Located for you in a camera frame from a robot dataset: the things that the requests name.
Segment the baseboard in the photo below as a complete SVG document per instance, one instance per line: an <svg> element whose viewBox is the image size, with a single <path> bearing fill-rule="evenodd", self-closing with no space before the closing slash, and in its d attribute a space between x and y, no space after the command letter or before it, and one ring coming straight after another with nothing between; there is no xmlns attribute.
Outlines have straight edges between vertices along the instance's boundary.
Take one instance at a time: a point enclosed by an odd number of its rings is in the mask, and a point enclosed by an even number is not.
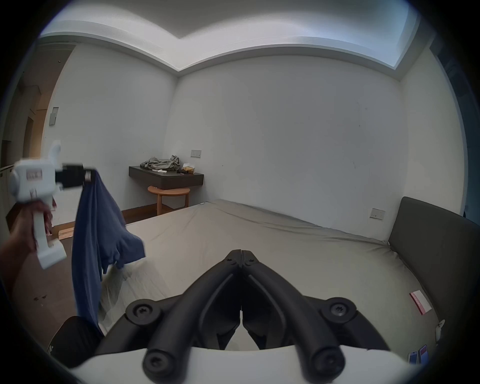
<svg viewBox="0 0 480 384"><path fill-rule="evenodd" d="M63 224L55 225L52 228L52 235L53 235L53 237L57 238L59 236L59 232L61 230L70 229L70 228L73 228L74 226L75 226L74 221L71 221L70 223L63 223Z"/></svg>
<svg viewBox="0 0 480 384"><path fill-rule="evenodd" d="M123 218L128 220L135 216L142 216L156 213L156 204L142 205L140 207L124 209L122 211ZM52 235L54 238L59 237L59 232L62 231L62 238L73 236L73 228L75 227L75 222L71 221L70 223L58 224L52 228Z"/></svg>
<svg viewBox="0 0 480 384"><path fill-rule="evenodd" d="M152 212L156 212L156 204L142 205L141 207L125 209L122 211L122 215L126 220L132 216L147 215Z"/></svg>

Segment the screw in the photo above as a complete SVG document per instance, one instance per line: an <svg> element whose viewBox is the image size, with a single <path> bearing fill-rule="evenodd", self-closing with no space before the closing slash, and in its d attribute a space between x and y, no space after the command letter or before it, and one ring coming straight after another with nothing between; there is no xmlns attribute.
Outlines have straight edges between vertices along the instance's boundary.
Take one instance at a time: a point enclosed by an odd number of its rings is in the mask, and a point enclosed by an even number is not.
<svg viewBox="0 0 480 384"><path fill-rule="evenodd" d="M338 303L330 307L330 312L333 313L335 316L343 316L348 312L348 309L345 305Z"/></svg>
<svg viewBox="0 0 480 384"><path fill-rule="evenodd" d="M322 376L334 379L345 366L345 360L337 350L327 348L318 352L313 357L313 368Z"/></svg>
<svg viewBox="0 0 480 384"><path fill-rule="evenodd" d="M133 313L137 317L144 317L152 313L152 308L147 305L140 305L133 310Z"/></svg>
<svg viewBox="0 0 480 384"><path fill-rule="evenodd" d="M164 352L150 352L144 362L144 368L156 377L166 377L173 371L173 360Z"/></svg>

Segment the gray bed sheet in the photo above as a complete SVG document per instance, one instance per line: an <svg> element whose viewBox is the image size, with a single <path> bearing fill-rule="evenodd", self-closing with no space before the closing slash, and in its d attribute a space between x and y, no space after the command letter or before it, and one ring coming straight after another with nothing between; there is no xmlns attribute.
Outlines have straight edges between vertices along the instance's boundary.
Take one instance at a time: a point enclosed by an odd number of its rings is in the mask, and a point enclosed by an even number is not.
<svg viewBox="0 0 480 384"><path fill-rule="evenodd" d="M127 226L146 258L104 276L99 323L109 330L137 299L179 295L233 249L252 251L303 295L352 300L390 349L435 348L437 315L421 315L410 292L420 283L382 241L322 228L270 211L215 200ZM231 344L254 349L243 327Z"/></svg>

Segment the light switch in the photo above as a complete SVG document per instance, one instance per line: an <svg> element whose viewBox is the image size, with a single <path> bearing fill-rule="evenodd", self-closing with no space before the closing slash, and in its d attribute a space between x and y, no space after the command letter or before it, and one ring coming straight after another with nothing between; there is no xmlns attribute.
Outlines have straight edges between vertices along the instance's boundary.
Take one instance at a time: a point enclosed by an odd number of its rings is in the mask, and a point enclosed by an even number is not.
<svg viewBox="0 0 480 384"><path fill-rule="evenodd" d="M372 213L370 213L370 217L372 219L383 220L385 215L385 211L381 209L372 208Z"/></svg>
<svg viewBox="0 0 480 384"><path fill-rule="evenodd" d="M48 121L48 125L55 125L55 120L57 119L58 111L59 111L58 107L53 107L52 113L50 113L50 120Z"/></svg>

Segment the dark gray headboard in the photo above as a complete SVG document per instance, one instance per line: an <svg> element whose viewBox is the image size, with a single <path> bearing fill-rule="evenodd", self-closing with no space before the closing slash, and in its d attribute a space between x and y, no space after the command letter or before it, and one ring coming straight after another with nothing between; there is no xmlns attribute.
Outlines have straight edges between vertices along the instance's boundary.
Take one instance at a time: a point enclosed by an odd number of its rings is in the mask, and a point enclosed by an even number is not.
<svg viewBox="0 0 480 384"><path fill-rule="evenodd" d="M422 284L439 320L451 325L480 275L480 227L404 197L389 242Z"/></svg>

